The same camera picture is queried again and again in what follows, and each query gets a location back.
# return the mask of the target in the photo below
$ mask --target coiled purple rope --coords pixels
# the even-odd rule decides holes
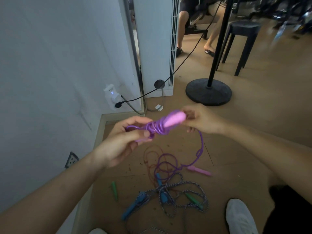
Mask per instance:
[[[171,115],[177,113],[178,111],[179,110],[175,110],[175,111],[169,113],[167,116],[164,116],[164,117],[160,118],[157,121],[149,122],[149,123],[147,123],[146,125],[144,125],[142,127],[138,127],[138,126],[134,126],[134,125],[127,126],[126,130],[128,130],[129,128],[135,128],[135,129],[138,129],[138,130],[148,130],[150,132],[150,136],[149,136],[150,139],[153,139],[155,137],[155,133],[161,134],[161,135],[167,135],[170,132],[170,130],[173,129],[174,127],[176,127],[177,125],[165,128],[164,124],[166,123],[167,119]],[[154,169],[154,177],[156,177],[156,173],[161,171],[161,172],[167,173],[167,178],[160,178],[160,180],[165,180],[166,181],[171,176],[171,174],[173,174],[173,173],[175,173],[177,171],[181,171],[183,168],[192,166],[194,163],[196,163],[196,161],[200,158],[200,156],[202,155],[203,150],[204,150],[204,141],[203,141],[203,138],[202,138],[202,134],[201,134],[200,131],[198,131],[198,133],[199,133],[200,138],[201,138],[202,146],[196,153],[196,159],[192,163],[190,163],[188,165],[187,164],[181,164],[181,166],[178,167],[177,158],[173,154],[171,154],[171,153],[163,153],[158,158],[156,168]],[[175,165],[173,165],[172,163],[167,162],[167,161],[162,161],[161,162],[160,160],[164,156],[171,156],[171,157],[173,157],[174,161],[175,161]],[[168,171],[168,170],[161,169],[160,166],[162,164],[170,165],[173,168],[173,170]]]

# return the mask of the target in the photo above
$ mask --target sandal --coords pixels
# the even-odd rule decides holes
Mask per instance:
[[[179,55],[181,55],[181,53],[183,52],[183,49],[182,48],[177,48],[177,56],[178,57]]]
[[[212,52],[210,50],[205,50],[205,53],[211,55],[212,57],[214,57],[214,55],[216,54],[215,52]]]

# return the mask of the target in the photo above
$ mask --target person's left arm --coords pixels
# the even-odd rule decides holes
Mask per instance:
[[[118,165],[149,132],[128,125],[146,124],[145,117],[118,122],[107,139],[83,159],[0,215],[1,233],[54,234],[105,168]]]

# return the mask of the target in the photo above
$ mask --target cable tag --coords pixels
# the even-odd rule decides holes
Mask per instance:
[[[159,104],[155,107],[156,110],[161,111],[163,110],[163,106],[160,106]]]

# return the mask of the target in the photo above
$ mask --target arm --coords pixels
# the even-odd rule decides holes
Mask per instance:
[[[184,122],[206,133],[221,134],[244,146],[289,186],[312,203],[312,149],[225,120],[201,104],[183,108]]]
[[[118,165],[148,131],[125,132],[130,124],[146,124],[144,117],[118,122],[94,151],[0,215],[1,233],[56,233],[79,200],[105,168]]]

